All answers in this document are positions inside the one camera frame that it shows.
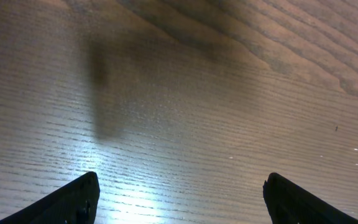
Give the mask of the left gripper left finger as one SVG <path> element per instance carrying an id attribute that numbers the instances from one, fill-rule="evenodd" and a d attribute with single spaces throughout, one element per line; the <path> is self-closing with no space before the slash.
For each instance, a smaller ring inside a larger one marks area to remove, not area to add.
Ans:
<path id="1" fill-rule="evenodd" d="M 95 172 L 87 172 L 0 224 L 93 224 L 100 188 Z"/>

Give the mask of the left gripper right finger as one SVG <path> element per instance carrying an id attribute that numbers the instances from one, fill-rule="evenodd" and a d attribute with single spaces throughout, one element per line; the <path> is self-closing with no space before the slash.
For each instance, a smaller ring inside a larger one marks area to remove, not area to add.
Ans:
<path id="1" fill-rule="evenodd" d="M 263 196 L 273 224 L 358 224 L 357 219 L 276 172 L 264 182 Z"/>

